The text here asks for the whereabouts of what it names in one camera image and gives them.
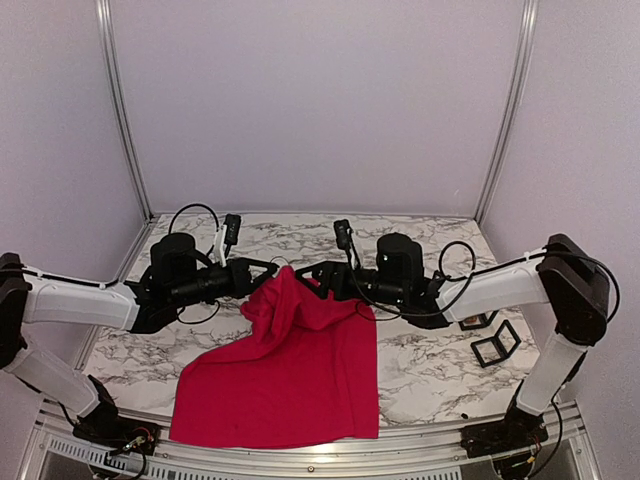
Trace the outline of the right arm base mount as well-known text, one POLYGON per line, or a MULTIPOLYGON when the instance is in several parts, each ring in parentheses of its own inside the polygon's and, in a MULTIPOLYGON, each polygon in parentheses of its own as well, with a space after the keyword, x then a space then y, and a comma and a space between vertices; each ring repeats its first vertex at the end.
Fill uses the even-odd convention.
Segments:
POLYGON ((476 458, 535 446, 548 438, 543 415, 527 413, 512 400, 502 419, 464 427, 460 445, 469 458, 476 458))

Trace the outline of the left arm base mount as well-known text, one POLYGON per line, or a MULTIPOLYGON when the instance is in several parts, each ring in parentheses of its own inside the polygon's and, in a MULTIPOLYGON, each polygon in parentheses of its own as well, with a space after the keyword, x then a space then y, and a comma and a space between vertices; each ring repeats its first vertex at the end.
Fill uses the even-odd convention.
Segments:
POLYGON ((73 434, 83 440, 111 447, 117 453, 123 453, 126 445, 141 437, 143 442, 138 448, 145 455, 152 455, 161 433, 160 426, 121 416, 106 387, 92 375, 88 379, 96 388, 99 403, 87 415, 78 416, 73 434))

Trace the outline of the red t-shirt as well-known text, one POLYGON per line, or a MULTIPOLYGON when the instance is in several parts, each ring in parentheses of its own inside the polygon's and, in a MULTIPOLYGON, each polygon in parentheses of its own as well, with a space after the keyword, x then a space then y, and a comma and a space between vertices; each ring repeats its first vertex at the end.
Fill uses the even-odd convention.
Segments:
POLYGON ((250 335, 200 355, 182 371, 172 441, 288 449, 378 437, 370 307, 320 299, 284 267, 241 312, 250 335))

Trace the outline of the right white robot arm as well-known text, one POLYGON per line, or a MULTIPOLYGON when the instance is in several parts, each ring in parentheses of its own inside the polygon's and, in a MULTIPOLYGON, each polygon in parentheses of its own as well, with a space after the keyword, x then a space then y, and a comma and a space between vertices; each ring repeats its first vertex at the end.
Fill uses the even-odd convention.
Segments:
POLYGON ((620 308, 621 289, 611 269, 564 234, 519 258, 473 267, 459 277, 443 270, 426 276, 421 245, 401 233, 378 239, 373 269, 362 266, 345 223, 339 225, 336 243, 345 261, 298 269, 297 280, 321 299, 360 300, 422 329, 512 307, 550 305, 554 331, 495 428, 496 440, 506 448, 519 446, 533 433, 534 420, 579 370, 620 308))

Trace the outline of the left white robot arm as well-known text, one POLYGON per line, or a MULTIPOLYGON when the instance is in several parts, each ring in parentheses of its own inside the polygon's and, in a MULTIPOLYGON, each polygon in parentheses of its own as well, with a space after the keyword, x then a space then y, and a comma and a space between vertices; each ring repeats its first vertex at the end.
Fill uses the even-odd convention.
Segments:
POLYGON ((119 444, 139 424, 120 415, 106 387, 31 341, 32 325, 107 327, 151 335, 179 321, 187 308, 242 299, 272 278, 272 262, 230 257, 241 218, 216 219, 211 247, 174 228, 150 248, 150 263, 137 281, 98 283, 24 265, 19 255, 1 257, 1 368, 74 413, 76 431, 119 444))

